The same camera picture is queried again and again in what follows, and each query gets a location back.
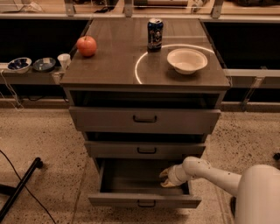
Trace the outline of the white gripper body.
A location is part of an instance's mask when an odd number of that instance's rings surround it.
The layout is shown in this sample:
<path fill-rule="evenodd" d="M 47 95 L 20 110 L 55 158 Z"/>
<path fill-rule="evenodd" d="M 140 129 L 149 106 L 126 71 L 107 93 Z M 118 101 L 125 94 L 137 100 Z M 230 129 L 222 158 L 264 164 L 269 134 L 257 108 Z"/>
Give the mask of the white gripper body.
<path fill-rule="evenodd" d="M 168 169 L 167 172 L 169 187 L 180 186 L 190 179 L 190 176 L 185 172 L 182 164 L 175 164 Z"/>

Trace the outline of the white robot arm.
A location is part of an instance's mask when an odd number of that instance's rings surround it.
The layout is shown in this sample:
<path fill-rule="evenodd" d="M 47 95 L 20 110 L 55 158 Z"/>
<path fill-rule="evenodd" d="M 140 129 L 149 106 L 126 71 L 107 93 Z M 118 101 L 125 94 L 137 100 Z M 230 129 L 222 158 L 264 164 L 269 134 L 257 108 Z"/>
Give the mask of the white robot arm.
<path fill-rule="evenodd" d="M 257 164 L 242 175 L 214 168 L 204 159 L 186 157 L 164 169 L 162 187 L 174 187 L 191 179 L 206 179 L 236 197 L 234 224 L 280 224 L 280 171 Z"/>

